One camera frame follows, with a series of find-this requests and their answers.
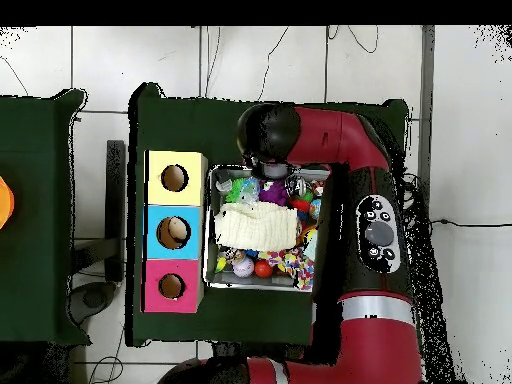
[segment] white towel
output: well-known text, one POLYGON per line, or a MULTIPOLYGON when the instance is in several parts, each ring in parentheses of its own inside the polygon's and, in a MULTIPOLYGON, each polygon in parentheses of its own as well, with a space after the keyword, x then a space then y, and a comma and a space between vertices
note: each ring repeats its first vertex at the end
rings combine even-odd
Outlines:
POLYGON ((274 203, 226 203, 215 216, 217 244, 279 252, 296 244, 297 210, 274 203))

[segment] pink box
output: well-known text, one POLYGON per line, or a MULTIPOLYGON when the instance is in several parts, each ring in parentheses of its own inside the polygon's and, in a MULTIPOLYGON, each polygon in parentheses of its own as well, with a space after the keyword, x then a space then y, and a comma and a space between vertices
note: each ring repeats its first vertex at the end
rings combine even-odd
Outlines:
POLYGON ((201 261, 197 259, 152 259, 146 261, 145 308, 142 312, 193 314, 203 298, 201 261), (169 299, 160 293, 159 282, 166 274, 176 274, 185 284, 183 294, 169 299))

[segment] dark green table cover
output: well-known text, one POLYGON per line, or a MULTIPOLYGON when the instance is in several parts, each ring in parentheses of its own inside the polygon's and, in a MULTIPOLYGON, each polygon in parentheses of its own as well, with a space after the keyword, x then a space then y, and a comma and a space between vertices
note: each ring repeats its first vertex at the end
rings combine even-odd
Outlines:
POLYGON ((0 341, 85 344, 69 319, 70 123, 85 93, 0 97, 0 176, 15 196, 0 229, 0 341))
MULTIPOLYGON (((165 98, 154 83, 142 84, 129 106, 129 220, 127 271, 127 341, 217 340, 308 344, 312 318, 309 296, 294 292, 207 288, 196 314, 140 312, 142 211, 145 150, 201 152, 215 164, 241 163, 236 126, 254 102, 165 98)), ((383 137, 403 149, 407 105, 403 100, 382 106, 355 103, 306 104, 307 107, 356 112, 366 116, 383 137)))

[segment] blue box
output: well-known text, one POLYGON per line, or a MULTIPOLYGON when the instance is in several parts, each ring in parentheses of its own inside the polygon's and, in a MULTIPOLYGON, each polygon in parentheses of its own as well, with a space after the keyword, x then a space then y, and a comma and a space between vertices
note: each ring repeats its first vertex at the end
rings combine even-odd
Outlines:
POLYGON ((148 206, 147 259, 199 259, 201 257, 203 228, 201 208, 195 206, 148 206), (167 249, 157 238, 160 222, 173 216, 184 219, 190 228, 190 238, 179 249, 167 249))

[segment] robot control buttons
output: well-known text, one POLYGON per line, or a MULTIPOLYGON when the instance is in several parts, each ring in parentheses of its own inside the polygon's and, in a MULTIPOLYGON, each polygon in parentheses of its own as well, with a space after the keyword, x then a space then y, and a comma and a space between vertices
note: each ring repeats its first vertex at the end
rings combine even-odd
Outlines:
POLYGON ((368 268, 391 273, 400 267, 397 224, 391 203, 383 196, 364 197, 356 208, 358 252, 368 268))
POLYGON ((366 240, 376 246, 389 246, 393 243, 395 234, 385 222, 375 221, 368 225, 364 233, 366 240))

